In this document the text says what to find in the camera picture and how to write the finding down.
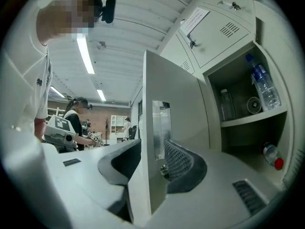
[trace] blue bottle cap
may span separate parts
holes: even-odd
[[[251,54],[247,54],[247,55],[246,55],[246,60],[247,60],[248,62],[250,62],[252,59],[253,59],[253,56],[252,56]]]

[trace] red bottle cap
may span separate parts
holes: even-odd
[[[284,160],[282,158],[277,158],[274,163],[274,166],[277,170],[281,170],[284,166]]]

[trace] fluorescent ceiling light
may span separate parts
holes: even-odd
[[[65,98],[59,91],[57,91],[53,86],[50,87],[54,92],[56,92],[60,97]]]
[[[97,93],[99,94],[102,101],[106,101],[106,98],[105,98],[102,90],[97,90]]]
[[[94,74],[94,70],[93,70],[91,60],[90,60],[90,57],[89,57],[86,38],[85,37],[84,38],[78,38],[77,39],[77,44],[78,44],[78,48],[80,49],[81,57],[82,57],[82,60],[84,61],[84,64],[86,66],[86,69],[87,69],[88,73],[89,74]]]

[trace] plastic bottle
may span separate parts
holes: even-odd
[[[252,75],[262,94],[264,105],[268,110],[279,107],[281,105],[279,95],[265,68],[257,63],[251,54],[246,55],[246,60],[253,66]]]
[[[223,121],[236,119],[234,102],[227,89],[221,90],[221,110]]]
[[[281,158],[281,154],[277,147],[271,143],[263,143],[261,150],[267,162],[274,166],[277,170],[281,170],[284,166],[284,160]]]

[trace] person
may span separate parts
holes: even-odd
[[[125,119],[125,123],[124,123],[124,127],[123,127],[123,131],[124,131],[124,137],[129,140],[129,128],[132,128],[132,124],[130,122],[130,118],[127,117]]]
[[[0,52],[0,107],[5,113],[0,125],[28,130],[41,140],[52,81],[48,42],[87,31],[101,15],[102,0],[54,0],[41,9],[37,1],[27,2]]]
[[[91,127],[91,123],[90,123],[89,119],[87,119],[86,121],[84,121],[82,123],[82,133],[84,135],[88,135],[88,133],[90,132],[90,127]]]
[[[71,99],[66,107],[63,118],[69,120],[75,131],[74,140],[77,142],[78,150],[82,151],[85,145],[95,145],[92,139],[83,135],[82,125],[79,115],[83,115],[88,110],[88,101],[84,97]]]

